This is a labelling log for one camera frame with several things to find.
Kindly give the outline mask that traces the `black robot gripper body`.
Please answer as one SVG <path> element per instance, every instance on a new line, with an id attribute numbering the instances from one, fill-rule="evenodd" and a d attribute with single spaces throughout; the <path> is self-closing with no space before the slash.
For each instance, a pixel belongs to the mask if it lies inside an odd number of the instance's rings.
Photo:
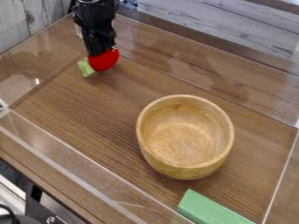
<path id="1" fill-rule="evenodd" d="M 86 33 L 114 39 L 118 8 L 119 0 L 75 0 L 71 9 L 77 25 Z"/>

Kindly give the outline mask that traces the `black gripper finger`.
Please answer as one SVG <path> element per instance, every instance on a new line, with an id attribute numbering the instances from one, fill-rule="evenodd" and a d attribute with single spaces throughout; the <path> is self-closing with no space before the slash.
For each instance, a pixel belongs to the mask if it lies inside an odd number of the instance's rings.
<path id="1" fill-rule="evenodd" d="M 114 50 L 117 46 L 117 32 L 115 30 L 101 31 L 101 51 L 105 52 L 107 49 Z"/>
<path id="2" fill-rule="evenodd" d="M 99 31 L 82 30 L 85 44 L 89 50 L 89 55 L 95 57 L 105 52 L 103 38 Z"/>

